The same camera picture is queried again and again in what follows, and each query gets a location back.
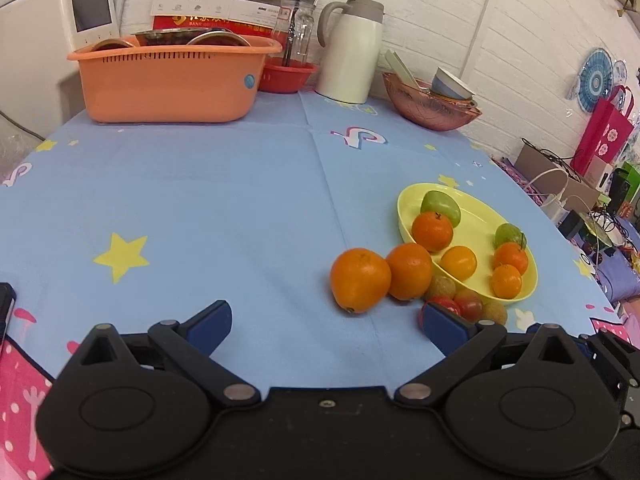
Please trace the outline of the white power adapter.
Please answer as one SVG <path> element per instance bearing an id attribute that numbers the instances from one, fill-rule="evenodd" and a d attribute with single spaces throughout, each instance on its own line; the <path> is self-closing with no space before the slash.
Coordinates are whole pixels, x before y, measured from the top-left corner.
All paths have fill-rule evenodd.
<path id="1" fill-rule="evenodd" d="M 561 220 L 565 214 L 562 200 L 556 194 L 550 194 L 540 205 L 540 209 L 553 223 Z"/>

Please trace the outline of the yellow plastic plate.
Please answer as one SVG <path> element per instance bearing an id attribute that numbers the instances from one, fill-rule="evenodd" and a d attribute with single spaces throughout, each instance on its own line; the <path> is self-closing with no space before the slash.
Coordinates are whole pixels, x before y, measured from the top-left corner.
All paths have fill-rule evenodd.
<path id="1" fill-rule="evenodd" d="M 528 269 L 522 277 L 523 285 L 518 296 L 512 299 L 502 299 L 492 293 L 489 280 L 492 273 L 491 259 L 494 253 L 495 230 L 498 229 L 498 226 L 506 223 L 506 219 L 502 218 L 491 206 L 468 193 L 439 183 L 415 183 L 404 188 L 399 193 L 396 202 L 398 229 L 402 240 L 405 243 L 414 243 L 411 227 L 414 219 L 420 214 L 424 195 L 430 191 L 442 192 L 458 204 L 461 210 L 461 221 L 454 228 L 451 246 L 470 248 L 477 260 L 475 273 L 467 280 L 460 281 L 439 265 L 442 252 L 435 252 L 432 255 L 435 271 L 447 275 L 458 286 L 476 292 L 483 299 L 515 304 L 532 296 L 538 285 L 538 271 L 534 255 L 529 248 L 525 249 Z"/>

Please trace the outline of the tangerine with leaf calyx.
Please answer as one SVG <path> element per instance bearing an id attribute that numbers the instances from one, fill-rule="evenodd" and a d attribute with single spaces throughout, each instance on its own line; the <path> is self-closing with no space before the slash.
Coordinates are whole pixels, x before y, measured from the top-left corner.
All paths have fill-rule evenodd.
<path id="1" fill-rule="evenodd" d="M 428 252 L 440 252 L 450 245 L 454 237 L 454 228 L 443 214 L 427 211 L 414 219 L 411 235 Z"/>

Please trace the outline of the yellow orange citrus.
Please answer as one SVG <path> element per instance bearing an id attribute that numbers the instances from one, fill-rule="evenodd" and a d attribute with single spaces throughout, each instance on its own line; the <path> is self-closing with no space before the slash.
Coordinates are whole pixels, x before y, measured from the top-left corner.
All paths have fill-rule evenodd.
<path id="1" fill-rule="evenodd" d="M 456 280 L 464 282 L 475 273 L 477 258 L 471 248 L 454 246 L 442 254 L 438 264 Z"/>

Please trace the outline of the green guava fruit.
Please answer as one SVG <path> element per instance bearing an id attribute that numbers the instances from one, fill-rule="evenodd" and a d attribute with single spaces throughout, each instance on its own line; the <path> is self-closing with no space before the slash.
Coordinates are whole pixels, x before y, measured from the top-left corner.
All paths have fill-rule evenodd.
<path id="1" fill-rule="evenodd" d="M 525 249 L 527 246 L 526 235 L 520 228 L 514 226 L 514 224 L 503 223 L 496 229 L 494 247 L 498 249 L 506 243 L 515 243 L 519 248 Z"/>

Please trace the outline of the red plastic basket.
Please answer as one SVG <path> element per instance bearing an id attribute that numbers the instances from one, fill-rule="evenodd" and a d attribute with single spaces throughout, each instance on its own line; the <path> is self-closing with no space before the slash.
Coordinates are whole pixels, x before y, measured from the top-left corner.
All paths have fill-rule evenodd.
<path id="1" fill-rule="evenodd" d="M 291 61 L 283 65 L 280 58 L 268 58 L 258 90 L 269 93 L 295 93 L 306 84 L 307 80 L 318 70 L 312 63 Z"/>

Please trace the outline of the brown longan fruit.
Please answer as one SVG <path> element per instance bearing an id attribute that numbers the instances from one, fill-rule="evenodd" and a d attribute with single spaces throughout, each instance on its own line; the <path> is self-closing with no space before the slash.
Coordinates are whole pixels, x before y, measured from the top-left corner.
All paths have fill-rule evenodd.
<path id="1" fill-rule="evenodd" d="M 508 312 L 506 307 L 498 301 L 486 301 L 483 304 L 482 320 L 491 320 L 497 324 L 506 326 Z"/>
<path id="2" fill-rule="evenodd" d="M 432 278 L 431 285 L 427 289 L 424 299 L 431 300 L 433 298 L 454 298 L 457 292 L 457 284 L 446 275 L 435 275 Z"/>

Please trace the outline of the pink gift bag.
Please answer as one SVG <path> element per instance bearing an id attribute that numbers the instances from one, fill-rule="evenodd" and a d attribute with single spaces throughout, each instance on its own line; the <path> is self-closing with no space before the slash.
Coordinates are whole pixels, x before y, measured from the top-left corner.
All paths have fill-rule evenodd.
<path id="1" fill-rule="evenodd" d="M 616 96 L 621 91 L 624 96 L 629 96 L 628 106 L 622 112 L 615 106 Z M 576 174 L 583 177 L 595 157 L 609 164 L 620 154 L 634 128 L 630 121 L 633 108 L 634 94 L 626 86 L 616 86 L 607 99 L 598 99 L 582 140 L 570 161 Z"/>

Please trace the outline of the small orange tangerine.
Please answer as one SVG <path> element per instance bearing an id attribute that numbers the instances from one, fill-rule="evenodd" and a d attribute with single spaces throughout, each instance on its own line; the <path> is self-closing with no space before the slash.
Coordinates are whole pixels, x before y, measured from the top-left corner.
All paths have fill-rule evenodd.
<path id="1" fill-rule="evenodd" d="M 496 297 L 513 299 L 521 292 L 522 277 L 512 264 L 502 264 L 492 272 L 489 285 Z"/>

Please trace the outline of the large orange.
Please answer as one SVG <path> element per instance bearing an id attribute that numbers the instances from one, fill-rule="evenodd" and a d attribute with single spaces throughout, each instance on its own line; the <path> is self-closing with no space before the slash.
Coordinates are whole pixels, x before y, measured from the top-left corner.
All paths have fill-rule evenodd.
<path id="1" fill-rule="evenodd" d="M 385 258 L 392 281 L 388 293 L 399 301 L 422 297 L 431 285 L 433 263 L 430 253 L 421 245 L 406 243 L 395 247 Z"/>
<path id="2" fill-rule="evenodd" d="M 352 248 L 339 255 L 331 266 L 330 289 L 337 305 L 350 314 L 375 307 L 390 290 L 392 271 L 376 252 Z"/>

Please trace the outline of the stemmed tangerine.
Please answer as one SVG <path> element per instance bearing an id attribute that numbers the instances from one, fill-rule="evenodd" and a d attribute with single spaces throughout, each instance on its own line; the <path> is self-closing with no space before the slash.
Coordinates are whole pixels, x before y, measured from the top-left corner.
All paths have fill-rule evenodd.
<path id="1" fill-rule="evenodd" d="M 518 273 L 524 275 L 528 269 L 529 260 L 526 250 L 518 243 L 505 242 L 494 252 L 491 259 L 493 269 L 499 266 L 514 266 Z"/>

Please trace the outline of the red cherry tomato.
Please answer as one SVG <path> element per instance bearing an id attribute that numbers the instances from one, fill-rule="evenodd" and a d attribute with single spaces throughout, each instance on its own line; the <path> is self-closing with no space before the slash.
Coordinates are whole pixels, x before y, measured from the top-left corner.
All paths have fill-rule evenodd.
<path id="1" fill-rule="evenodd" d="M 427 310 L 433 306 L 439 306 L 455 315 L 461 315 L 460 308 L 453 299 L 447 296 L 431 297 L 424 302 L 424 305 L 421 308 L 420 313 L 418 315 L 418 323 L 420 328 L 424 327 Z"/>

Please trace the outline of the smooth green fruit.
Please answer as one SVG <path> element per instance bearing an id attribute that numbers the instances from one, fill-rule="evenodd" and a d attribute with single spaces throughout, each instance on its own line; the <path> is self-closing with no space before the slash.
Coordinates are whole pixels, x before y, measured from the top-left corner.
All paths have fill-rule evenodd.
<path id="1" fill-rule="evenodd" d="M 461 210 L 458 203 L 448 194 L 431 190 L 422 198 L 420 213 L 436 212 L 449 219 L 451 225 L 456 228 L 461 221 Z"/>

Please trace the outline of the dark red tomato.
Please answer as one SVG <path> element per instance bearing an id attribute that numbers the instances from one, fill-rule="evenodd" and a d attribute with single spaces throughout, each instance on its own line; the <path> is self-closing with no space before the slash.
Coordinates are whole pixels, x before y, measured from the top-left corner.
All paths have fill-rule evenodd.
<path id="1" fill-rule="evenodd" d="M 454 303 L 460 311 L 460 316 L 468 322 L 476 323 L 482 317 L 483 303 L 476 292 L 460 289 L 454 295 Z"/>

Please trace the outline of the white countertop appliance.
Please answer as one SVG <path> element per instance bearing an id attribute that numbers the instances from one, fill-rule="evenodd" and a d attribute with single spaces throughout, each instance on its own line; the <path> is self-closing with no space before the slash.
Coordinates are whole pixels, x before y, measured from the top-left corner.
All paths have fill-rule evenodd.
<path id="1" fill-rule="evenodd" d="M 125 0 L 14 0 L 1 8 L 1 115 L 42 138 L 85 108 L 83 47 L 120 36 Z"/>

